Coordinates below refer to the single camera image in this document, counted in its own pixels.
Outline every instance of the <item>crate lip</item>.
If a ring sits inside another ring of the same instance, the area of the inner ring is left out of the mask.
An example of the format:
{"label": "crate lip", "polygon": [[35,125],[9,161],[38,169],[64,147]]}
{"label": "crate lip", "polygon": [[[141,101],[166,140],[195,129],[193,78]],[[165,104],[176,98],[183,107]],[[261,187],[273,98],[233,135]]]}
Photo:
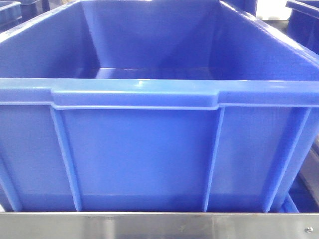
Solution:
{"label": "crate lip", "polygon": [[293,10],[299,11],[301,13],[304,13],[306,15],[312,16],[314,18],[319,19],[319,8],[307,4],[308,1],[296,1],[296,0],[288,0],[286,7],[289,7]]}
{"label": "crate lip", "polygon": [[57,110],[319,108],[319,82],[0,78],[0,105],[49,105]]}
{"label": "crate lip", "polygon": [[8,3],[5,6],[0,6],[0,11],[6,10],[6,9],[11,8],[13,6],[21,5],[21,3],[19,1],[0,1],[0,2]]}

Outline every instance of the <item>metal rail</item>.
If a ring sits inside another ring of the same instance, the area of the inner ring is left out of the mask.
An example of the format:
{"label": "metal rail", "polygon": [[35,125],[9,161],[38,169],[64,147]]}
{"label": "metal rail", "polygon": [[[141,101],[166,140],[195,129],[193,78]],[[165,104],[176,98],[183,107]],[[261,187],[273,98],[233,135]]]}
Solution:
{"label": "metal rail", "polygon": [[318,239],[319,214],[0,213],[2,239]]}

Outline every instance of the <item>blue crate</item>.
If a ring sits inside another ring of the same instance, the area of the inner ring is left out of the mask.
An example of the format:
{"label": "blue crate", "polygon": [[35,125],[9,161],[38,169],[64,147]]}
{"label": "blue crate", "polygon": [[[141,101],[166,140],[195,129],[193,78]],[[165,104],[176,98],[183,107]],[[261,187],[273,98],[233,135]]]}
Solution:
{"label": "blue crate", "polygon": [[287,35],[319,53],[319,1],[287,1],[287,7],[292,9],[288,23]]}
{"label": "blue crate", "polygon": [[0,33],[17,26],[21,19],[20,3],[0,1]]}
{"label": "blue crate", "polygon": [[50,10],[49,0],[20,0],[19,2],[21,2],[22,22]]}
{"label": "blue crate", "polygon": [[32,23],[0,38],[13,210],[280,210],[319,131],[319,56],[222,1],[83,0]]}

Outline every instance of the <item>bolt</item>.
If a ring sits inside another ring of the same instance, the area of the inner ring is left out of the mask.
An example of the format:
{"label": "bolt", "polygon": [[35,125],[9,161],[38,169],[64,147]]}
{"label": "bolt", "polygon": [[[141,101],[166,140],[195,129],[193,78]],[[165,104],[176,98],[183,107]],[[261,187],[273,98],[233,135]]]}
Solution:
{"label": "bolt", "polygon": [[312,233],[314,229],[312,227],[305,228],[305,233]]}

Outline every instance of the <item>plastic storage bin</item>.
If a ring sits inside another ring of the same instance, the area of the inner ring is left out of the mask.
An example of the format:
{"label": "plastic storage bin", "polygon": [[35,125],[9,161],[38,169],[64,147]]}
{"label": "plastic storage bin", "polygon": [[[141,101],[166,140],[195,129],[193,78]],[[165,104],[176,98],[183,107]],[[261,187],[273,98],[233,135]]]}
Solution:
{"label": "plastic storage bin", "polygon": [[22,22],[50,10],[49,0],[20,0]]}
{"label": "plastic storage bin", "polygon": [[319,56],[214,0],[75,1],[32,23],[0,39],[13,210],[280,210],[319,131]]}
{"label": "plastic storage bin", "polygon": [[0,33],[18,25],[21,19],[20,3],[0,1]]}
{"label": "plastic storage bin", "polygon": [[292,9],[288,23],[287,35],[319,53],[319,1],[287,1],[287,7]]}

